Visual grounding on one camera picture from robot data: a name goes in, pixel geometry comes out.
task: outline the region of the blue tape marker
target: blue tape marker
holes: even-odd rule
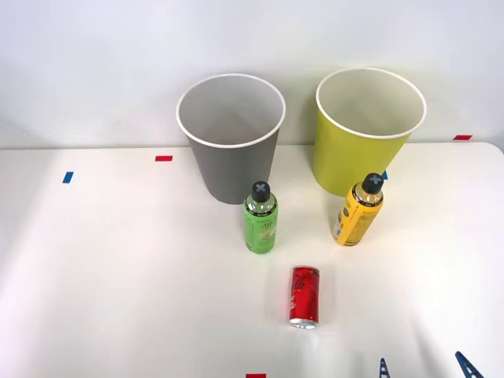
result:
[[[65,174],[65,178],[63,179],[63,183],[70,183],[70,181],[72,181],[72,177],[73,177],[73,172],[67,172]]]

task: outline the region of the red can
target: red can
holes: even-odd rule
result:
[[[304,329],[318,324],[318,283],[320,272],[313,266],[292,269],[291,315],[289,323]]]

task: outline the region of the bottle cap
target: bottle cap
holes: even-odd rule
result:
[[[383,185],[384,178],[378,173],[370,173],[365,177],[364,181],[362,181],[362,189],[371,195],[379,193]]]
[[[269,185],[265,181],[258,181],[252,185],[252,198],[255,202],[266,202],[269,200]]]

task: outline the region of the gray paper cup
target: gray paper cup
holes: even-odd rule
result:
[[[284,97],[272,84],[238,73],[189,88],[176,107],[199,172],[218,201],[239,204],[256,181],[268,181]]]

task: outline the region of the red tape marker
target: red tape marker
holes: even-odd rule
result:
[[[470,140],[472,135],[456,135],[454,140]]]
[[[171,161],[171,160],[173,160],[173,156],[172,155],[165,155],[165,156],[158,155],[156,157],[156,161]]]

